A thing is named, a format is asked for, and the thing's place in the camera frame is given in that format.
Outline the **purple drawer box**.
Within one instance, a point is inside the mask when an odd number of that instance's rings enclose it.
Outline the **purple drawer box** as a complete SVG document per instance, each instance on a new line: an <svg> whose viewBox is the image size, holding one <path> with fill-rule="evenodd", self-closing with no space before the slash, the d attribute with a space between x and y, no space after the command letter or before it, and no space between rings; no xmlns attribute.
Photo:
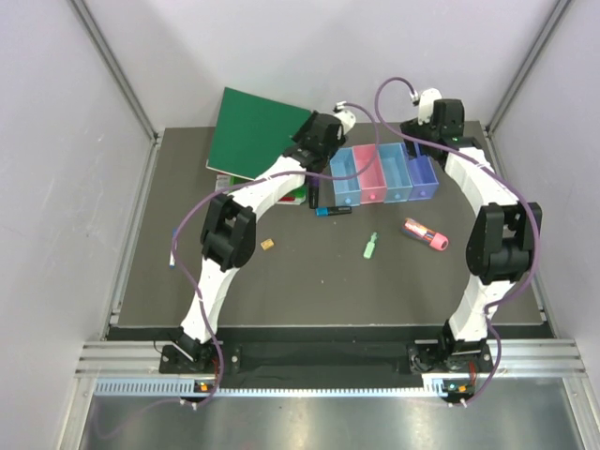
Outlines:
<svg viewBox="0 0 600 450"><path fill-rule="evenodd" d="M405 155L409 176L412 183L410 201L426 201L434 197L438 186L438 178L431 160L427 156L410 157Z"/></svg>

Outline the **black highlighter blue cap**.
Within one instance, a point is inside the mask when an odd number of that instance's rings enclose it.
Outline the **black highlighter blue cap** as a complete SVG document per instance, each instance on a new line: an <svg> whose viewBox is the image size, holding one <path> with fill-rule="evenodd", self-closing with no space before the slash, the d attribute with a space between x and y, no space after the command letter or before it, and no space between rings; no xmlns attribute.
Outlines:
<svg viewBox="0 0 600 450"><path fill-rule="evenodd" d="M332 216L342 216L349 215L353 212L353 208L351 206L329 206L329 207L319 207L315 209L316 217L332 217Z"/></svg>

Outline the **green ring binder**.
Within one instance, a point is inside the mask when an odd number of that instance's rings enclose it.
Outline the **green ring binder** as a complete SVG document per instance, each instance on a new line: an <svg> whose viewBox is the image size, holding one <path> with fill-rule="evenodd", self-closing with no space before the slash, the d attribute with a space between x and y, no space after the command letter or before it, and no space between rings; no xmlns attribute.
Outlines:
<svg viewBox="0 0 600 450"><path fill-rule="evenodd" d="M292 135L309 116L307 109L225 88L206 168L257 178L293 144Z"/></svg>

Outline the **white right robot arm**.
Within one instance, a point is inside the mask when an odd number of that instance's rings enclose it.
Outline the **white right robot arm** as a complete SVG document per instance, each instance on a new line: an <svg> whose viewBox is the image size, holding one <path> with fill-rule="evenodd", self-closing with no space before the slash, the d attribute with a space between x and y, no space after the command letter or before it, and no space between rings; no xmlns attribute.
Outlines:
<svg viewBox="0 0 600 450"><path fill-rule="evenodd" d="M457 371L483 351L496 302L531 269L542 211L535 202L520 202L498 179L479 142L465 136L460 100L431 88L416 105L416 118L400 125L409 161L436 161L475 214L465 250L469 281L437 349L440 364Z"/></svg>

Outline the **pink drawer box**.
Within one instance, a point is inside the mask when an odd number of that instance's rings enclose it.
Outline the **pink drawer box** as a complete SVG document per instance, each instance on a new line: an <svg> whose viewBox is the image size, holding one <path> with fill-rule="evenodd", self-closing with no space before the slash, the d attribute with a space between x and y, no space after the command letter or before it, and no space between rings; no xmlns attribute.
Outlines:
<svg viewBox="0 0 600 450"><path fill-rule="evenodd" d="M360 203L382 203L387 191L383 166L375 144L356 145L352 148L361 188Z"/></svg>

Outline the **light blue drawer box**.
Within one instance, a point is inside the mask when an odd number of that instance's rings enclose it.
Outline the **light blue drawer box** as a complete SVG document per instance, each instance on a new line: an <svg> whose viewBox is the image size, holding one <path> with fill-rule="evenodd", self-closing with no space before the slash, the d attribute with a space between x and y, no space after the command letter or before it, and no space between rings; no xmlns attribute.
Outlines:
<svg viewBox="0 0 600 450"><path fill-rule="evenodd" d="M361 201L361 188L356 177L347 179L347 176L357 172L353 150L351 147L340 148L330 161L331 175L335 177L333 190L336 206L359 206Z"/></svg>
<svg viewBox="0 0 600 450"><path fill-rule="evenodd" d="M401 203L409 200L413 190L411 177L402 151L402 145L386 143L379 146L379 157L386 184L384 203Z"/></svg>

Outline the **black marker purple cap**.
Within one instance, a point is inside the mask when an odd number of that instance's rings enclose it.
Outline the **black marker purple cap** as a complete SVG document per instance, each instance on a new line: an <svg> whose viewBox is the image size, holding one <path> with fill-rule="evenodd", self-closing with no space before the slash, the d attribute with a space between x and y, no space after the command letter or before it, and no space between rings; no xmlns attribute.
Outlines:
<svg viewBox="0 0 600 450"><path fill-rule="evenodd" d="M311 177L308 182L307 199L308 206L310 209L316 209L319 207L320 198L320 179Z"/></svg>

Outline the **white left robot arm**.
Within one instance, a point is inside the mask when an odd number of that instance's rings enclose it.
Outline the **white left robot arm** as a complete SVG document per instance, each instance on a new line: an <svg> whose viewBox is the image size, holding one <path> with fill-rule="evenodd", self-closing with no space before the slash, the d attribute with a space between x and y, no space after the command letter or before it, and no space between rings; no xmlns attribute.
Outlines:
<svg viewBox="0 0 600 450"><path fill-rule="evenodd" d="M333 114L313 112L292 137L288 147L256 183L211 199L201 232L202 269L192 304L182 321L192 340L184 344L180 360L192 371L212 363L206 344L218 329L218 316L233 277L256 249L260 218L284 194L305 184L307 173L321 173L356 123L348 110Z"/></svg>

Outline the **red and green folder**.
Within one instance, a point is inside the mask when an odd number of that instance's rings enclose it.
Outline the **red and green folder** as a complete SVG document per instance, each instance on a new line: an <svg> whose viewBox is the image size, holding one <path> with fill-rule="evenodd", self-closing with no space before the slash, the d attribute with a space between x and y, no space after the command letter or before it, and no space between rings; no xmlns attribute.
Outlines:
<svg viewBox="0 0 600 450"><path fill-rule="evenodd" d="M219 172L216 177L215 190L223 189L225 193L232 191L232 186L246 183L248 180L234 175ZM282 196L277 204L281 205L300 205L304 203L308 196L306 185L293 189Z"/></svg>

